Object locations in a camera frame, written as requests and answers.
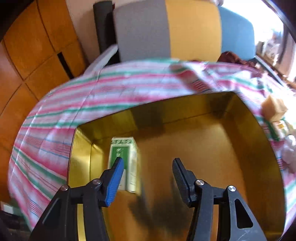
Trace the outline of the green white small box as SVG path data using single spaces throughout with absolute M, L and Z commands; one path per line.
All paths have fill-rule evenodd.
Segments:
M 111 139 L 109 167 L 113 165 L 117 157 L 123 160 L 123 174 L 119 190 L 135 193 L 137 189 L 138 148 L 133 137 L 113 137 Z

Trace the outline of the yellow sponge block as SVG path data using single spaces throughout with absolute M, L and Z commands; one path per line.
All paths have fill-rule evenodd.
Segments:
M 269 95 L 261 104 L 261 112 L 269 122 L 280 121 L 287 112 L 287 107 L 282 99 Z

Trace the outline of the white plastic bag ball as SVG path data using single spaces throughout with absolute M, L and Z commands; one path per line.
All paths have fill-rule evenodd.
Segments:
M 288 165 L 292 173 L 296 170 L 295 136 L 288 135 L 282 149 L 282 159 Z

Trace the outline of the striped bed sheet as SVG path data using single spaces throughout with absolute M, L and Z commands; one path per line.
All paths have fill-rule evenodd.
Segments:
M 244 65 L 146 59 L 97 67 L 52 89 L 28 114 L 13 145 L 8 189 L 29 229 L 66 183 L 71 143 L 80 124 L 144 103 L 222 91 L 235 92 L 267 135 L 283 178 L 289 228 L 295 219 L 295 175 L 283 163 L 283 142 L 276 139 L 260 107 L 275 91 L 291 101 L 295 92 Z

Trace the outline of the gold metal tin box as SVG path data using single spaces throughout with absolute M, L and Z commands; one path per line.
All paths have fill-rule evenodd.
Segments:
M 176 97 L 80 125 L 74 133 L 67 183 L 83 186 L 108 167 L 111 140 L 138 147 L 135 192 L 121 190 L 103 214 L 111 240 L 185 240 L 193 211 L 180 197 L 172 161 L 180 158 L 214 187 L 235 186 L 268 240 L 285 226 L 285 192 L 272 147 L 234 92 Z

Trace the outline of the wooden side table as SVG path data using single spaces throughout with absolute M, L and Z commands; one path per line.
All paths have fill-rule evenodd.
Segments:
M 266 54 L 262 54 L 263 44 L 264 42 L 259 42 L 256 45 L 256 55 L 253 61 L 257 65 L 257 68 L 267 73 L 282 86 L 287 86 L 295 92 L 295 82 L 291 82 L 287 79 L 287 76 L 280 71 L 280 65 L 278 63 L 267 57 Z

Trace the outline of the dark red cloth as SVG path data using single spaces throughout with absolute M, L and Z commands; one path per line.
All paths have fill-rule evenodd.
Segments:
M 233 64 L 239 64 L 239 65 L 255 68 L 255 64 L 252 61 L 243 60 L 238 55 L 236 55 L 231 51 L 223 52 L 220 55 L 218 62 L 233 63 Z

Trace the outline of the wooden wardrobe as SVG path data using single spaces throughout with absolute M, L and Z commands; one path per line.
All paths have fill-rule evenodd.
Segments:
M 51 89 L 81 75 L 87 60 L 65 1 L 30 1 L 1 39 L 1 201 L 17 133 Z

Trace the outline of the black rolled mat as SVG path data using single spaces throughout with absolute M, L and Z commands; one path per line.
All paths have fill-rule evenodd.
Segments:
M 94 21 L 100 54 L 116 44 L 113 22 L 112 1 L 99 1 L 93 4 Z

